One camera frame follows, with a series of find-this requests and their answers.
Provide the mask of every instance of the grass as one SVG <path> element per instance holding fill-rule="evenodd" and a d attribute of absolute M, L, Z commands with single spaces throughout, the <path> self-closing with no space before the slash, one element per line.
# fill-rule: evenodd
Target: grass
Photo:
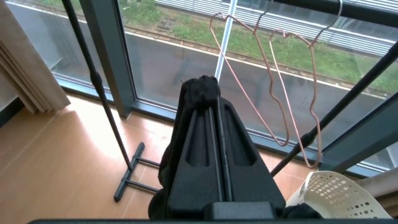
<path fill-rule="evenodd" d="M 39 0 L 43 4 L 53 7 L 63 7 L 60 0 Z M 78 0 L 72 0 L 76 9 L 81 7 Z M 167 11 L 160 10 L 155 5 L 155 0 L 120 0 L 122 17 L 126 24 L 151 30 Z M 178 19 L 177 25 L 169 33 L 174 37 L 198 42 L 216 47 L 216 43 L 209 28 L 209 19 L 196 19 L 191 14 L 178 12 L 172 14 Z M 215 26 L 215 34 L 221 42 L 224 24 Z M 262 46 L 269 60 L 271 49 L 269 47 L 269 34 L 258 32 Z M 274 37 L 272 42 L 275 57 L 279 63 L 312 71 L 312 61 L 308 46 L 292 37 L 282 39 Z M 257 41 L 254 36 L 239 26 L 233 26 L 228 42 L 228 51 L 244 54 L 254 58 L 262 58 Z M 334 49 L 324 43 L 317 43 L 315 48 L 317 72 L 328 77 L 338 78 L 347 82 L 357 83 L 361 77 L 378 62 L 378 58 L 353 54 L 343 50 Z M 371 86 L 388 93 L 398 90 L 398 64 L 391 65 Z"/>

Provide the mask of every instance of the pink wire hanger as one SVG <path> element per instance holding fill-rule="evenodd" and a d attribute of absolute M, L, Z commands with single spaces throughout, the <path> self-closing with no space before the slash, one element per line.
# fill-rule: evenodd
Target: pink wire hanger
<path fill-rule="evenodd" d="M 260 42 L 260 40 L 259 40 L 259 38 L 258 38 L 258 36 L 257 36 L 257 30 L 258 30 L 258 28 L 259 28 L 259 23 L 260 23 L 261 17 L 262 17 L 264 14 L 266 14 L 266 13 L 271 9 L 273 2 L 274 2 L 274 0 L 271 0 L 271 5 L 270 5 L 269 9 L 266 10 L 265 12 L 263 12 L 263 13 L 259 16 L 259 18 L 258 18 L 258 20 L 257 20 L 257 23 L 256 23 L 256 26 L 255 26 L 253 29 L 252 29 L 251 27 L 249 27 L 248 25 L 244 24 L 243 22 L 241 22 L 239 19 L 235 18 L 234 16 L 232 16 L 232 15 L 227 15 L 227 16 L 225 17 L 221 12 L 219 12 L 219 13 L 216 13 L 215 15 L 213 15 L 213 17 L 211 17 L 211 19 L 210 19 L 210 31 L 211 31 L 211 33 L 212 33 L 212 35 L 213 35 L 213 38 L 214 38 L 215 41 L 216 41 L 217 47 L 219 48 L 219 50 L 220 50 L 222 56 L 224 57 L 224 60 L 225 60 L 225 62 L 226 62 L 226 64 L 227 64 L 227 66 L 229 67 L 229 69 L 230 69 L 231 73 L 233 74 L 233 76 L 234 76 L 236 82 L 238 83 L 240 89 L 242 89 L 242 92 L 244 93 L 246 99 L 249 101 L 249 103 L 250 103 L 250 105 L 252 106 L 253 110 L 256 112 L 257 116 L 260 118 L 261 122 L 262 122 L 263 125 L 266 127 L 266 129 L 269 131 L 269 133 L 271 134 L 272 138 L 276 141 L 276 143 L 277 143 L 278 145 L 280 145 L 280 146 L 286 146 L 286 145 L 289 143 L 290 134 L 289 134 L 289 129 L 288 129 L 288 127 L 287 127 L 287 120 L 286 120 L 286 117 L 285 117 L 285 111 L 284 111 L 284 109 L 283 109 L 283 106 L 282 106 L 282 103 L 280 102 L 280 100 L 279 100 L 279 99 L 273 94 L 273 92 L 272 92 L 272 88 L 273 88 L 273 85 L 274 85 L 274 79 L 273 79 L 273 77 L 272 77 L 271 67 L 269 66 L 268 59 L 267 59 L 267 57 L 266 57 L 266 55 L 265 55 L 265 53 L 264 53 L 264 50 L 263 50 L 263 48 L 262 48 L 262 44 L 261 44 L 261 42 Z M 336 18 L 336 20 L 332 23 L 332 25 L 330 25 L 330 26 L 328 26 L 328 27 L 326 27 L 326 28 L 323 28 L 323 29 L 318 33 L 318 35 L 314 38 L 314 40 L 313 40 L 312 42 L 309 42 L 308 40 L 306 40 L 306 39 L 304 39 L 303 37 L 301 37 L 301 36 L 299 36 L 299 35 L 297 35 L 297 34 L 294 34 L 294 33 L 288 33 L 288 34 L 286 35 L 285 31 L 282 30 L 282 29 L 276 29 L 275 31 L 273 31 L 273 32 L 271 33 L 270 38 L 269 38 L 269 45 L 270 45 L 270 48 L 271 48 L 272 58 L 273 58 L 273 60 L 274 60 L 275 68 L 276 68 L 277 74 L 278 74 L 278 76 L 279 76 L 280 82 L 281 82 L 281 84 L 282 84 L 282 89 L 283 89 L 283 91 L 284 91 L 284 95 L 285 95 L 285 99 L 286 99 L 286 102 L 287 102 L 287 107 L 288 107 L 288 109 L 289 109 L 290 117 L 292 118 L 293 126 L 294 126 L 294 129 L 295 129 L 295 133 L 296 133 L 296 135 L 297 135 L 297 139 L 298 139 L 299 146 L 300 146 L 300 150 L 301 150 L 301 152 L 302 152 L 302 154 L 303 154 L 303 158 L 304 158 L 305 163 L 306 163 L 307 166 L 308 166 L 309 168 L 311 168 L 311 169 L 314 168 L 314 167 L 316 167 L 316 166 L 318 165 L 318 163 L 320 162 L 321 158 L 322 158 L 322 142 L 321 142 L 320 124 L 319 124 L 319 119 L 318 119 L 318 117 L 317 117 L 316 114 L 313 112 L 313 106 L 314 106 L 315 101 L 316 101 L 316 99 L 317 99 L 317 72 L 316 72 L 316 65 L 315 65 L 315 56 L 314 56 L 314 53 L 313 53 L 313 46 L 315 45 L 315 42 L 318 40 L 318 38 L 319 38 L 319 36 L 321 35 L 321 33 L 322 33 L 324 30 L 326 30 L 326 29 L 330 28 L 331 26 L 333 26 L 333 25 L 335 24 L 335 22 L 337 21 L 337 19 L 340 17 L 340 14 L 341 14 L 341 11 L 342 11 L 342 8 L 343 8 L 343 0 L 339 0 L 339 2 L 340 2 L 340 10 L 339 10 L 338 17 Z M 258 46 L 259 46 L 259 48 L 260 48 L 260 51 L 261 51 L 262 58 L 263 58 L 263 60 L 264 60 L 264 62 L 265 62 L 265 64 L 266 64 L 267 71 L 268 71 L 269 78 L 270 78 L 269 93 L 270 93 L 271 97 L 272 97 L 274 100 L 276 100 L 276 102 L 278 102 L 279 108 L 280 108 L 280 110 L 281 110 L 281 112 L 282 112 L 282 116 L 283 116 L 283 119 L 284 119 L 284 124 L 285 124 L 285 129 L 286 129 L 286 140 L 285 140 L 285 142 L 281 143 L 281 142 L 277 139 L 277 137 L 274 135 L 274 133 L 271 131 L 271 129 L 270 129 L 270 127 L 268 126 L 268 124 L 267 124 L 267 123 L 264 121 L 264 119 L 262 118 L 260 112 L 258 112 L 257 108 L 254 106 L 253 102 L 250 100 L 250 97 L 248 96 L 248 94 L 247 94 L 246 91 L 244 90 L 242 84 L 240 83 L 238 77 L 236 76 L 234 70 L 232 69 L 232 66 L 229 64 L 229 61 L 228 61 L 228 59 L 226 58 L 225 53 L 222 51 L 221 46 L 220 46 L 220 43 L 218 42 L 218 40 L 217 40 L 217 38 L 216 38 L 216 35 L 215 35 L 215 33 L 214 33 L 214 30 L 213 30 L 212 23 L 213 23 L 213 19 L 214 19 L 216 16 L 221 16 L 222 20 L 224 20 L 224 21 L 226 21 L 227 18 L 229 18 L 229 17 L 232 18 L 232 19 L 234 19 L 238 24 L 240 24 L 240 25 L 242 25 L 243 27 L 245 27 L 246 29 L 250 30 L 250 31 L 252 32 L 252 34 L 255 36 L 255 38 L 256 38 L 256 40 L 257 40 L 257 44 L 258 44 Z M 315 163 L 314 163 L 313 165 L 310 165 L 310 163 L 308 162 L 307 155 L 306 155 L 305 150 L 304 150 L 304 148 L 303 148 L 303 145 L 302 145 L 302 143 L 301 143 L 301 141 L 300 141 L 300 135 L 299 135 L 299 131 L 298 131 L 298 129 L 297 129 L 297 125 L 296 125 L 296 123 L 295 123 L 295 119 L 294 119 L 294 115 L 293 115 L 292 108 L 291 108 L 291 106 L 290 106 L 289 97 L 287 96 L 285 84 L 284 84 L 284 81 L 283 81 L 283 79 L 282 79 L 282 75 L 280 74 L 280 71 L 279 71 L 279 68 L 278 68 L 276 59 L 275 59 L 274 50 L 273 50 L 273 48 L 272 48 L 272 38 L 273 38 L 273 36 L 274 36 L 274 34 L 275 34 L 276 32 L 281 32 L 284 39 L 286 39 L 287 37 L 289 37 L 289 36 L 291 36 L 291 35 L 292 35 L 292 36 L 298 37 L 300 40 L 304 41 L 306 44 L 309 45 L 309 48 L 310 48 L 310 51 L 311 51 L 312 65 L 313 65 L 314 95 L 313 95 L 312 102 L 311 102 L 311 105 L 310 105 L 310 113 L 311 113 L 311 115 L 315 118 L 315 121 L 316 121 L 316 124 L 317 124 L 317 131 L 318 131 L 318 156 L 317 156 L 317 159 L 316 159 L 316 161 L 315 161 Z"/>

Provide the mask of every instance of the asphalt road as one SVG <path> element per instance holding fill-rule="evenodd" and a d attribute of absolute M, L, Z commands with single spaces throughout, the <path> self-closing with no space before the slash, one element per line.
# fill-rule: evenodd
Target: asphalt road
<path fill-rule="evenodd" d="M 53 71 L 89 81 L 87 67 L 68 19 L 26 7 L 8 5 L 38 53 Z M 87 25 L 81 23 L 81 27 L 95 64 L 103 73 Z M 135 35 L 126 35 L 126 41 L 134 81 L 142 98 L 176 106 L 181 80 L 214 75 L 217 59 L 213 55 Z M 261 113 L 270 121 L 274 132 L 285 136 L 278 107 L 268 94 L 270 80 L 265 70 L 241 62 L 232 62 L 232 67 Z M 313 82 L 290 75 L 284 75 L 284 82 L 300 132 L 309 131 L 315 125 L 308 112 L 312 100 Z M 265 130 L 225 65 L 220 87 L 221 94 L 233 102 L 246 126 Z M 275 82 L 274 93 L 283 98 L 278 80 Z M 341 88 L 318 84 L 318 99 L 315 105 L 318 117 L 324 117 L 346 93 L 347 91 Z M 323 144 L 326 145 L 343 134 L 381 102 L 381 99 L 368 95 L 357 97 L 323 131 Z"/>

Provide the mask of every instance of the tile floor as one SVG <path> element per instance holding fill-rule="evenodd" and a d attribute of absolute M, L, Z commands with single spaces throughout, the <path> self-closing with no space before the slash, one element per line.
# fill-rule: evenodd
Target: tile floor
<path fill-rule="evenodd" d="M 23 109 L 0 129 L 0 223 L 37 218 L 147 218 L 152 195 L 128 188 L 113 201 L 126 165 L 105 113 L 97 102 L 70 96 L 58 113 L 30 114 Z M 160 161 L 172 125 L 132 114 L 118 124 L 129 157 L 140 141 L 143 157 Z M 269 169 L 280 158 L 261 152 Z M 285 198 L 311 170 L 291 162 L 275 181 Z M 138 165 L 132 180 L 160 187 L 157 170 Z"/>

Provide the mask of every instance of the black baseboard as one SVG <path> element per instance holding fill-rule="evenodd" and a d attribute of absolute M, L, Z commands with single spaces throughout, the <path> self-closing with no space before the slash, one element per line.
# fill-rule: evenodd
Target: black baseboard
<path fill-rule="evenodd" d="M 19 97 L 15 98 L 8 106 L 0 111 L 0 128 L 5 125 L 15 114 L 17 114 L 24 107 L 23 102 Z"/>

